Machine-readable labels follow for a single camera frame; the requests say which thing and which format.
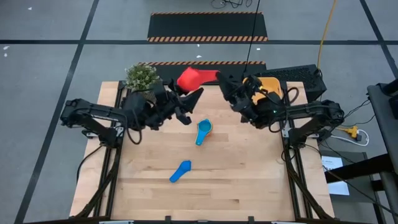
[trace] black floor line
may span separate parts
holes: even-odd
[[[360,0],[361,5],[363,7],[363,10],[365,11],[366,17],[368,17],[369,23],[371,24],[371,27],[373,29],[374,34],[377,37],[377,40],[381,42],[381,49],[384,53],[384,56],[386,57],[386,60],[388,62],[388,65],[391,68],[392,73],[394,74],[395,78],[398,78],[398,68],[397,65],[394,61],[394,59],[391,56],[391,53],[383,39],[383,36],[381,35],[381,32],[379,28],[377,27],[376,21],[374,20],[372,13],[368,7],[368,4],[366,4],[365,0]]]
[[[254,41],[261,45],[319,45],[320,40],[268,40]],[[177,44],[195,44],[181,42]],[[98,45],[153,45],[176,42],[149,42],[146,40],[0,40],[0,44],[98,44]],[[205,44],[250,44],[250,42],[207,42]],[[325,40],[323,45],[398,45],[398,40]]]
[[[88,18],[87,18],[85,27],[83,29],[83,33],[81,34],[80,40],[85,40],[87,38],[88,30],[90,29],[91,23],[93,22],[93,17],[94,17],[94,13],[95,13],[97,5],[98,5],[98,1],[99,0],[93,1],[93,5],[91,6],[90,13],[88,14]],[[20,224],[20,223],[24,222],[27,210],[29,208],[30,201],[32,200],[34,190],[36,188],[37,182],[40,177],[40,173],[41,173],[43,165],[44,165],[45,158],[47,157],[47,153],[49,151],[50,143],[53,138],[55,128],[57,127],[58,119],[62,112],[63,104],[67,97],[68,90],[69,90],[70,84],[73,79],[73,75],[75,74],[76,66],[78,64],[78,61],[79,61],[79,58],[81,55],[81,51],[83,50],[83,46],[84,46],[83,44],[79,44],[76,48],[76,52],[75,52],[75,55],[73,56],[67,77],[65,79],[65,83],[63,84],[62,91],[61,91],[60,97],[58,99],[57,106],[55,107],[55,111],[52,116],[49,129],[47,130],[47,133],[45,135],[44,142],[43,142],[42,148],[39,153],[39,157],[37,158],[36,165],[33,169],[32,176],[30,177],[29,184],[26,188],[24,197],[22,199],[22,202],[19,207],[19,210],[18,210],[18,213],[17,213],[14,223]]]

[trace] yellow object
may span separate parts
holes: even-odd
[[[331,10],[330,10],[328,22],[326,22],[325,30],[323,31],[321,44],[319,45],[318,63],[317,63],[317,68],[318,68],[318,69],[320,69],[320,65],[321,65],[321,54],[322,54],[323,41],[324,41],[325,38],[326,38],[326,34],[327,34],[327,32],[328,32],[328,29],[329,29],[329,23],[330,23],[330,21],[331,21],[331,17],[332,17],[332,15],[333,15],[333,11],[335,10],[336,3],[337,3],[337,0],[334,0],[334,1],[333,1],[333,6],[331,7]]]
[[[353,126],[352,128],[337,128],[337,129],[347,132],[353,139],[356,139],[356,137],[358,135],[358,127],[357,126]]]
[[[260,87],[262,90],[266,90],[269,93],[270,92],[276,92],[276,94],[279,95],[280,98],[282,98],[282,90],[280,89],[280,83],[279,80],[277,78],[274,77],[260,77],[258,78],[260,79],[262,86]],[[253,97],[253,103],[256,104],[257,100],[260,100],[261,98],[264,98],[265,96],[261,93],[256,93]]]

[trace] yellow cable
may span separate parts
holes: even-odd
[[[331,10],[330,10],[328,22],[326,23],[325,30],[323,31],[323,36],[322,36],[321,44],[319,45],[318,63],[317,63],[318,69],[320,69],[323,41],[324,41],[325,38],[326,38],[326,33],[328,32],[329,23],[330,23],[330,21],[331,21],[331,17],[332,17],[332,15],[333,15],[333,11],[335,10],[336,3],[337,3],[337,0],[334,0],[334,1],[333,1],[333,6],[331,7]]]

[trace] wooden tabletop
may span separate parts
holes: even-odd
[[[287,84],[300,90],[295,104],[307,102],[302,83]],[[117,82],[103,82],[98,103],[113,106],[117,86]],[[191,125],[173,118],[160,131],[143,130],[138,146],[124,139],[112,219],[164,220],[171,215],[172,220],[246,221],[248,216],[256,221],[294,220],[286,166],[280,158],[280,133],[240,123],[240,114],[231,110],[218,86],[204,89],[189,114]],[[213,130],[202,146],[196,146],[196,124],[205,118],[213,123]],[[295,124],[307,121],[300,119]],[[317,148],[316,140],[309,139],[307,144]],[[85,156],[97,146],[97,139],[88,140]],[[104,152],[94,154],[81,168],[70,215],[80,212],[98,188]],[[319,154],[306,147],[301,156],[309,191],[333,216]],[[192,171],[170,183],[170,176],[184,160],[191,160]],[[304,217],[302,196],[297,192]]]

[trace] concrete floor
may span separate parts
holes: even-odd
[[[13,223],[27,189],[44,137],[77,45],[1,44],[2,40],[78,40],[94,0],[0,1],[0,217]],[[398,1],[366,1],[385,40],[398,40]],[[332,1],[263,0],[270,40],[320,40]],[[251,7],[222,11],[255,11]],[[152,12],[217,11],[210,0],[99,0],[87,39],[144,40]],[[339,1],[328,40],[377,40],[359,0]],[[103,81],[122,80],[124,68],[137,62],[245,60],[248,45],[85,45],[67,99],[96,101]],[[398,46],[389,45],[394,58]],[[317,45],[253,45],[250,60],[265,60],[280,68],[317,62]],[[349,111],[366,99],[366,87],[390,82],[393,72],[380,45],[326,45],[321,69],[328,91],[323,99]],[[346,123],[363,122],[373,115],[371,106],[350,116]],[[377,121],[360,126],[368,132],[368,147],[329,139],[339,151],[386,152]],[[79,131],[57,125],[25,222],[67,218],[75,191],[75,174],[83,159],[86,139]],[[383,204],[386,199],[381,194]],[[368,203],[333,202],[335,213],[348,221],[376,221]]]

